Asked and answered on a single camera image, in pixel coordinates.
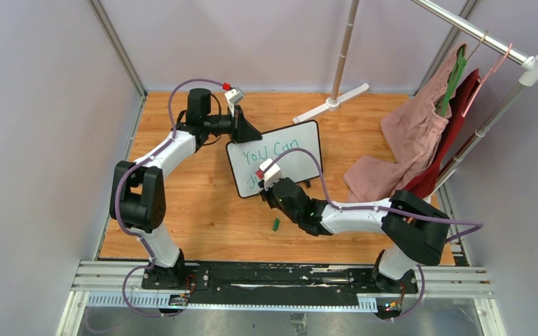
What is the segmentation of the small whiteboard black frame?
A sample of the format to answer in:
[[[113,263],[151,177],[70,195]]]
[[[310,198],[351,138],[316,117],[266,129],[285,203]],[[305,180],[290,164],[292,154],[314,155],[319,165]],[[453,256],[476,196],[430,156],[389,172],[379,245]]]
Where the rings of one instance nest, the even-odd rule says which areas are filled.
[[[319,176],[314,161],[322,164],[319,124],[315,120],[274,129],[262,134],[262,140],[226,145],[228,161],[241,198],[259,193],[257,175],[260,165],[268,159],[278,160],[285,177],[303,182]]]

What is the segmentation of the green marker cap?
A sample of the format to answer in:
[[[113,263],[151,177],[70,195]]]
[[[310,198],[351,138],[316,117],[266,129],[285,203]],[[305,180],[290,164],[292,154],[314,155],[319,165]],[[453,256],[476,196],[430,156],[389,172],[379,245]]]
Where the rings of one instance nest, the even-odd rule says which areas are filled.
[[[276,218],[273,223],[273,228],[272,228],[273,232],[278,231],[279,226],[280,226],[280,219]]]

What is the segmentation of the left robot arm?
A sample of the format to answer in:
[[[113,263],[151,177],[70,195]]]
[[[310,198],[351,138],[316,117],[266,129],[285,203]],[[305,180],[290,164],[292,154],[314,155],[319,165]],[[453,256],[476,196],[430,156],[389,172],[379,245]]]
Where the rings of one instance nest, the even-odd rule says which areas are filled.
[[[241,89],[225,85],[224,90],[226,113],[212,113],[212,104],[218,99],[210,90],[192,89],[186,109],[178,115],[167,138],[138,160],[120,161],[114,167],[110,217],[146,249],[150,260],[146,276],[170,289],[181,288],[188,275],[184,253],[163,222],[165,179],[182,161],[207,145],[210,136],[226,135],[237,144],[262,138],[239,105],[244,98]]]

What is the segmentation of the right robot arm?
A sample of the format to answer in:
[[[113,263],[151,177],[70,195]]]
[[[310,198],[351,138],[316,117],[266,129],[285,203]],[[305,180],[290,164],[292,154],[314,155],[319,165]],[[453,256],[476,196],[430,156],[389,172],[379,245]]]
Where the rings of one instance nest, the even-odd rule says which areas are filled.
[[[262,188],[260,195],[270,208],[315,237],[346,232],[386,235],[392,246],[379,253],[371,272],[371,283],[381,292],[400,287],[414,267],[441,262],[448,216],[408,190],[375,202],[329,203],[309,197],[290,178],[281,178]]]

